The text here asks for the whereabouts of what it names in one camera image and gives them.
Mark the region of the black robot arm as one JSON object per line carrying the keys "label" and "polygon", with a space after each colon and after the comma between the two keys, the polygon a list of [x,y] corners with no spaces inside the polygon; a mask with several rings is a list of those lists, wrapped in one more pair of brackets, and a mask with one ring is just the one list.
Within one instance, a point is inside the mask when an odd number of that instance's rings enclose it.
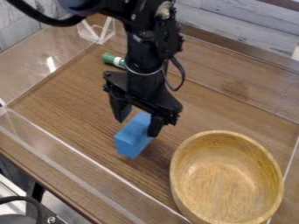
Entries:
{"label": "black robot arm", "polygon": [[175,58],[183,50],[175,0],[57,0],[71,14],[65,19],[48,17],[24,0],[5,1],[29,18],[56,27],[73,26],[98,13],[120,21],[127,36],[126,71],[103,73],[114,116],[123,122],[131,109],[140,108],[151,115],[150,137],[156,137],[166,125],[176,124],[183,105],[167,80],[170,65],[183,69]]}

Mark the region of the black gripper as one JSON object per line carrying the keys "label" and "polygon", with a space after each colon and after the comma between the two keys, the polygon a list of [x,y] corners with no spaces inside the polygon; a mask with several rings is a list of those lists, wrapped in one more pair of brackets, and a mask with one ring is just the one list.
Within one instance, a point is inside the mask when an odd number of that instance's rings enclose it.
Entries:
{"label": "black gripper", "polygon": [[158,137],[164,125],[175,125],[183,105],[166,87],[162,73],[139,75],[130,72],[104,72],[103,89],[110,97],[110,105],[116,120],[122,123],[132,107],[151,115],[147,134]]}

